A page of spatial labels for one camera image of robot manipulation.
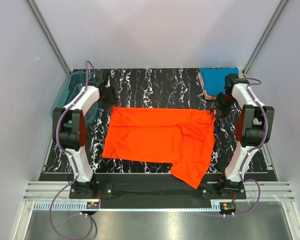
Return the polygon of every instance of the black marble tabletop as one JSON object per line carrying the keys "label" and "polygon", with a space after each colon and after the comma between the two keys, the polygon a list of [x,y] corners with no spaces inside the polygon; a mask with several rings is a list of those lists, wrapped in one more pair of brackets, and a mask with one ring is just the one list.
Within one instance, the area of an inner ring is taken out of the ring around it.
{"label": "black marble tabletop", "polygon": [[[212,103],[204,99],[198,68],[113,69],[111,84],[116,88],[120,107],[209,110]],[[102,158],[110,112],[110,109],[100,109],[88,127],[85,150],[93,170],[96,173],[169,173],[170,163]],[[235,103],[227,118],[215,122],[215,145],[208,172],[223,172],[229,164],[236,149],[235,130],[240,112]],[[261,150],[253,156],[248,171],[267,172]],[[72,172],[66,155],[60,153],[55,143],[43,172]]]}

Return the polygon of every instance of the gray floor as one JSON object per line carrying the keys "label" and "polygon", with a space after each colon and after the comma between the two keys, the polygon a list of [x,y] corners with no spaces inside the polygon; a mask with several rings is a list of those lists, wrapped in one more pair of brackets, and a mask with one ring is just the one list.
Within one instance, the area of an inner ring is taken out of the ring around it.
{"label": "gray floor", "polygon": [[[238,203],[238,212],[248,209]],[[54,211],[53,220],[59,225],[75,212]],[[215,212],[111,212],[93,215],[97,224],[90,240],[292,240],[282,206],[261,202],[250,214],[222,218]],[[57,229],[68,238],[87,234],[90,221],[77,216]],[[34,211],[27,240],[59,240],[51,231],[49,213]]]}

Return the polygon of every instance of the orange cloth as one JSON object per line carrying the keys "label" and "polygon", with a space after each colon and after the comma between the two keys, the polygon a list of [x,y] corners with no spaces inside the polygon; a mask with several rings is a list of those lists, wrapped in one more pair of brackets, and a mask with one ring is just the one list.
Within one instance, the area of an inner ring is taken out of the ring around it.
{"label": "orange cloth", "polygon": [[209,111],[113,107],[102,157],[172,163],[171,173],[195,189],[215,144]]}

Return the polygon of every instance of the teal basket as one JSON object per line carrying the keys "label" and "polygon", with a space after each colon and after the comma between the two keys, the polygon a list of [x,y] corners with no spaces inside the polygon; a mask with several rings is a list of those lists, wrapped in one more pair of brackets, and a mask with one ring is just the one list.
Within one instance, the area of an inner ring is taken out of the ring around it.
{"label": "teal basket", "polygon": [[[89,73],[89,80],[93,78],[94,73]],[[82,87],[86,84],[86,72],[76,71],[66,77],[56,100],[54,101],[53,107],[51,109],[50,115],[53,118],[53,111],[55,108],[63,108],[65,105],[70,103],[81,91]],[[96,119],[98,114],[99,105],[95,102],[88,112],[84,116],[85,125],[90,126]]]}

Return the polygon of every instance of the stack of folded cloth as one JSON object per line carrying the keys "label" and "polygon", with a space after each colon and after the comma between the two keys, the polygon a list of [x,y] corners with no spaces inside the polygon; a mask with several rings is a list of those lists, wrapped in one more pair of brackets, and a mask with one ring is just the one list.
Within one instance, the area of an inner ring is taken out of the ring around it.
{"label": "stack of folded cloth", "polygon": [[239,74],[237,67],[200,68],[198,77],[206,100],[216,99],[225,92],[225,78],[228,74]]}

